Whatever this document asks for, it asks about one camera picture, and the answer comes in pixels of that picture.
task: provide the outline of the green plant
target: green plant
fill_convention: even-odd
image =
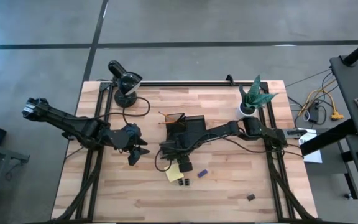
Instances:
[[[263,104],[270,102],[276,94],[260,94],[259,93],[259,85],[260,85],[260,75],[258,75],[248,93],[246,93],[243,89],[243,86],[240,85],[240,94],[242,103],[247,108],[261,108]]]

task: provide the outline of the table leg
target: table leg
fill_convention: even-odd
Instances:
[[[304,156],[311,154],[312,152],[321,149],[324,146],[327,146],[331,143],[337,142],[342,138],[346,137],[348,134],[356,134],[356,128],[354,127],[354,123],[352,119],[348,119],[347,121],[337,125],[334,128],[326,131],[323,134],[320,134],[313,139],[303,143],[300,147],[302,150],[302,154]]]

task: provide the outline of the gray floor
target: gray floor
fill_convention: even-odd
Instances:
[[[0,45],[90,44],[102,1],[0,0]],[[110,0],[99,43],[302,40],[358,40],[358,0]],[[327,69],[329,58],[356,47],[98,49],[90,80],[110,79],[107,63],[114,59],[145,80],[222,80],[230,73],[238,80],[261,74],[292,83]],[[44,97],[74,113],[89,54],[89,49],[0,50],[4,145],[31,154],[30,162],[4,183],[0,223],[49,219],[67,142],[60,130],[22,118],[21,110],[28,97]],[[303,102],[323,78],[290,86],[288,95]],[[348,118],[338,89],[333,96]],[[327,121],[322,128],[336,124]],[[309,175],[320,218],[358,223],[358,200],[342,197],[348,191],[343,176]]]

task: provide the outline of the eraser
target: eraser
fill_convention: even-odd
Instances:
[[[202,178],[205,174],[207,174],[208,171],[207,170],[203,170],[201,171],[199,174],[197,174],[198,178]]]

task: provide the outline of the potted plant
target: potted plant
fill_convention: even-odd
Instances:
[[[253,116],[257,108],[263,107],[263,104],[270,102],[276,94],[260,94],[260,75],[258,75],[248,93],[240,85],[241,102],[236,110],[236,118],[241,119],[246,116]]]

